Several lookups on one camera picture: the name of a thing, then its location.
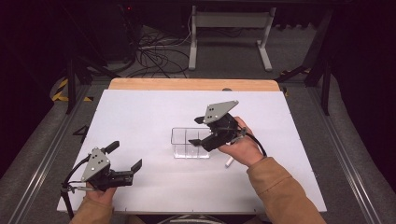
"white stick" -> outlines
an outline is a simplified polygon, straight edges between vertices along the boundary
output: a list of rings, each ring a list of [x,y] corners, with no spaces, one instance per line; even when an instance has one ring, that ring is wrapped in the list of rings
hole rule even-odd
[[[230,167],[231,163],[233,163],[234,159],[233,157],[230,157],[230,159],[227,160],[227,162],[225,163],[225,168]]]

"white table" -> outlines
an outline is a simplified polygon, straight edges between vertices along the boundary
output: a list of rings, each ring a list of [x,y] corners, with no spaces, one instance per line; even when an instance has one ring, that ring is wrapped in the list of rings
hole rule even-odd
[[[205,107],[231,100],[238,100],[239,105],[230,114],[244,119],[267,154],[302,184],[320,212],[326,211],[281,91],[106,90],[76,163],[94,147],[106,147],[113,141],[120,141],[120,147],[107,155],[111,169],[129,170],[143,159],[134,184],[118,189],[114,197],[116,212],[263,214],[262,202],[248,181],[245,166],[235,161],[226,169],[224,164],[229,156],[218,150],[211,152],[210,159],[175,159],[173,155],[172,128],[205,127],[194,122],[205,114]],[[71,180],[80,180],[84,168]],[[83,196],[83,191],[70,193],[74,209],[77,210]],[[66,211],[62,199],[58,210]]]

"metal frame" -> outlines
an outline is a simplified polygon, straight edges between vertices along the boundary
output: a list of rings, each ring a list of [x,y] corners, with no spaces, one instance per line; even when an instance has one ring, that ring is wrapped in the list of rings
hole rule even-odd
[[[315,88],[307,89],[309,95],[311,96],[311,99],[313,100],[317,108],[318,113],[320,114],[323,123],[326,125],[327,132],[333,145],[334,153],[339,160],[341,167],[344,170],[346,179],[353,193],[355,194],[355,197],[358,201],[359,206],[361,207],[361,211],[366,218],[367,223],[382,223],[381,219],[378,216],[378,213],[375,211],[374,205],[372,204],[369,195],[367,194],[358,170],[355,168],[352,161],[347,155],[347,150],[345,149],[343,142],[338,136],[338,133],[332,124],[331,118],[327,116],[321,108],[319,93]]]
[[[265,50],[265,44],[271,30],[276,9],[271,8],[269,12],[261,13],[241,13],[241,12],[201,12],[192,6],[191,12],[191,47],[189,69],[195,70],[197,58],[197,27],[244,27],[244,28],[264,28],[264,34],[261,40],[257,41],[257,47],[262,56],[262,63],[265,71],[273,70]]]
[[[78,111],[79,106],[83,102],[84,97],[88,92],[89,88],[90,86],[86,86],[86,85],[81,87],[81,89],[78,92],[78,99],[76,105],[74,106],[74,109],[70,111],[70,114],[64,115],[64,119],[62,121],[61,127],[59,128],[54,139],[52,140],[43,160],[38,165],[37,170],[35,171],[26,191],[23,193],[21,200],[18,203],[17,207],[15,208],[15,211],[12,214],[8,224],[23,223],[27,213],[29,212],[30,207],[32,206],[33,201],[35,200],[35,196],[40,190],[47,176],[47,173],[50,171],[50,167],[54,162],[56,155],[58,154],[58,151],[61,148],[61,143],[64,140],[64,134],[67,131],[76,112]]]

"wooden table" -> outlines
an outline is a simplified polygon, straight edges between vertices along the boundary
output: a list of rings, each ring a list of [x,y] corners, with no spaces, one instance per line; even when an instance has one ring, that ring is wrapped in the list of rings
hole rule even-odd
[[[125,78],[112,79],[110,90],[156,91],[280,91],[277,82],[258,79]]]

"metal bracket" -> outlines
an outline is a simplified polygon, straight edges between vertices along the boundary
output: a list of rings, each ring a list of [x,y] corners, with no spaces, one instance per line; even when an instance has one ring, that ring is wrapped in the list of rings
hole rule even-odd
[[[99,173],[108,165],[110,165],[110,160],[107,158],[105,153],[97,147],[94,148],[92,150],[92,154],[90,160],[88,161],[87,167],[85,168],[85,171],[82,174],[81,181],[86,182],[92,176]]]
[[[221,119],[226,115],[231,109],[233,109],[239,102],[229,101],[224,103],[218,103],[213,105],[208,105],[204,117],[204,124],[212,123],[216,120]]]

